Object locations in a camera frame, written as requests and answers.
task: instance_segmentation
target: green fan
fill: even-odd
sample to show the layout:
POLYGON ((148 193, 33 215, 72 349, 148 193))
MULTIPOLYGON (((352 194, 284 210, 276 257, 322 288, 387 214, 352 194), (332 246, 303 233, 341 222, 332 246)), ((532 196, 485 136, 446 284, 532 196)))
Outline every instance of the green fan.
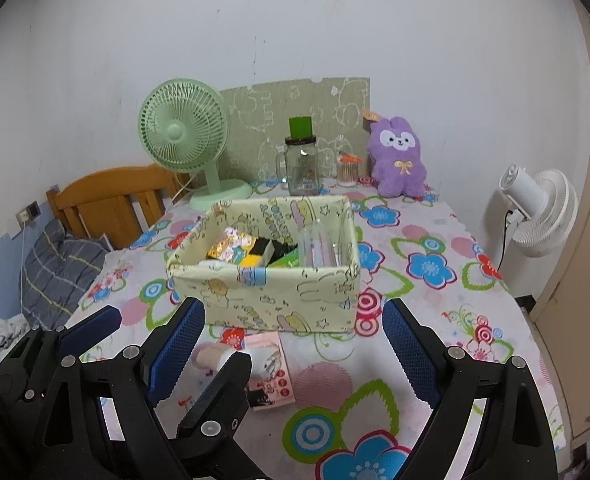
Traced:
POLYGON ((190 197, 190 205, 199 211, 252 193, 243 180, 219 179, 216 161, 226 147, 229 129, 222 96, 194 79, 162 83, 139 112, 139 138, 157 164, 177 173, 204 170, 206 186, 190 197))

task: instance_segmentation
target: plush toy face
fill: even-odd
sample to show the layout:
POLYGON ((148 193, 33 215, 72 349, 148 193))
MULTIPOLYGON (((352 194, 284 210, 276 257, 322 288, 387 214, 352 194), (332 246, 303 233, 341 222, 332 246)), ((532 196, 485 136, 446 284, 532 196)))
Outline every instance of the plush toy face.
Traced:
POLYGON ((410 124, 401 118, 382 119, 370 127, 368 152, 375 159, 404 158, 419 160, 419 139, 412 132, 410 124))

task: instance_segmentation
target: wall socket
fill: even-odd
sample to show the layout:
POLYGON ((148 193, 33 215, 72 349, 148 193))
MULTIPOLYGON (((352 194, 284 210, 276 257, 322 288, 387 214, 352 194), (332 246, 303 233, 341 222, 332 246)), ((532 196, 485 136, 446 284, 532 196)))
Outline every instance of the wall socket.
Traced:
POLYGON ((21 211, 19 211, 15 217, 17 218, 17 223, 19 224, 20 229, 26 227, 27 224, 32 222, 35 218, 37 218, 41 214, 40 206, 37 202, 33 202, 28 207, 25 207, 21 211))

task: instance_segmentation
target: fan grille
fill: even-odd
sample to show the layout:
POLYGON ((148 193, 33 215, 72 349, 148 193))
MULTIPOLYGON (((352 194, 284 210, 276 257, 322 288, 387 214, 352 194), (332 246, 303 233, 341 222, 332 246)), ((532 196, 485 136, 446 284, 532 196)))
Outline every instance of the fan grille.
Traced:
POLYGON ((187 173, 219 158, 228 138, 222 96, 193 79, 172 79, 155 88, 139 113, 144 149, 167 170, 187 173))
POLYGON ((561 171, 542 171, 534 181, 546 191, 548 202, 538 218, 517 227, 512 239, 526 256, 544 256, 570 234, 577 216, 577 195, 561 171))

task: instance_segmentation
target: silver screw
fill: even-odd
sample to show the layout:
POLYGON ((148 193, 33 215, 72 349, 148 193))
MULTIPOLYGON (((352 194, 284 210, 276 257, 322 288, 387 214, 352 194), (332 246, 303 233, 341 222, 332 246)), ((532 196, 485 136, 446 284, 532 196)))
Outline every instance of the silver screw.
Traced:
POLYGON ((464 352, 459 346, 451 346, 448 348, 448 355, 453 359, 463 359, 466 352, 464 352))
POLYGON ((523 357, 520 357, 518 355, 514 355, 511 359, 510 362, 512 363, 512 365, 515 368, 526 368, 526 361, 524 361, 523 357))
POLYGON ((216 420, 207 420, 201 425, 201 433, 206 436, 217 436, 221 431, 221 425, 216 420))
POLYGON ((67 355, 61 360, 61 365, 64 368, 70 368, 72 365, 75 364, 75 356, 74 355, 67 355))
POLYGON ((135 345, 127 346, 121 353, 126 359, 134 359, 139 355, 139 347, 135 345))

